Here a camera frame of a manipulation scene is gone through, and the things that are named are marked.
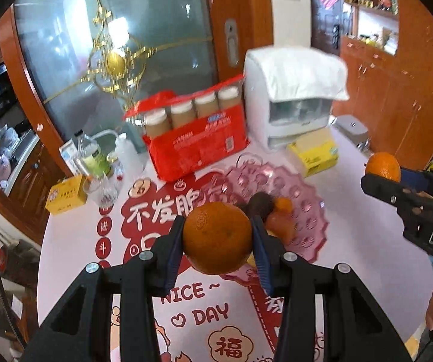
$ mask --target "white cup lid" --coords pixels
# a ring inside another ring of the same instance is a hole
[[[237,98],[239,93],[240,92],[238,91],[238,87],[231,86],[218,91],[218,98],[226,101],[228,99]]]
[[[154,109],[145,115],[145,125],[158,125],[166,119],[165,109]]]
[[[188,102],[178,103],[177,105],[171,106],[171,114],[182,114],[190,111],[193,108],[193,102],[189,100]]]
[[[199,96],[198,98],[195,98],[195,103],[197,105],[206,105],[206,103],[211,103],[216,99],[215,93],[209,93],[206,95]]]

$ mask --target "red package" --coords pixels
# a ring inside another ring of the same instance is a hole
[[[241,82],[243,75],[194,94],[176,96],[173,91],[162,91],[139,101],[124,117],[137,118],[155,108],[177,103],[218,91]],[[243,105],[237,105],[196,119],[180,128],[151,140],[144,136],[156,173],[162,181],[176,181],[188,173],[202,169],[248,145]]]

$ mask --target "glass door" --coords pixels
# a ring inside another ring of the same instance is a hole
[[[126,48],[131,54],[144,46],[163,45],[150,58],[143,56],[146,70],[139,88],[131,94],[133,101],[137,101],[161,90],[185,94],[215,84],[215,53],[207,2],[16,0],[14,3],[27,69],[63,141],[70,140],[79,129],[90,135],[116,129],[128,133],[143,150],[138,128],[123,122],[128,94],[119,91],[115,99],[106,92],[111,85],[107,77],[97,74],[98,87],[92,80],[94,75],[88,75],[88,60],[93,70],[108,73],[107,59],[101,57],[101,50],[90,57],[94,52],[93,39],[102,27],[101,23],[93,22],[101,6],[111,12],[110,16],[104,13],[106,17],[102,20],[107,21],[105,31],[119,54],[123,55]],[[142,71],[141,59],[135,65],[127,78],[137,77]]]

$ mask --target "white appliance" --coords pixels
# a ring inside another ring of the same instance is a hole
[[[339,57],[303,47],[249,50],[245,108],[249,132],[276,150],[329,122],[332,101],[348,100],[347,66]]]

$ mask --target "green bottle label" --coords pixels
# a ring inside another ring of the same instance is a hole
[[[91,156],[83,158],[84,163],[88,167],[91,174],[96,177],[102,177],[104,174],[109,174],[111,165],[107,161],[104,153],[96,150]]]

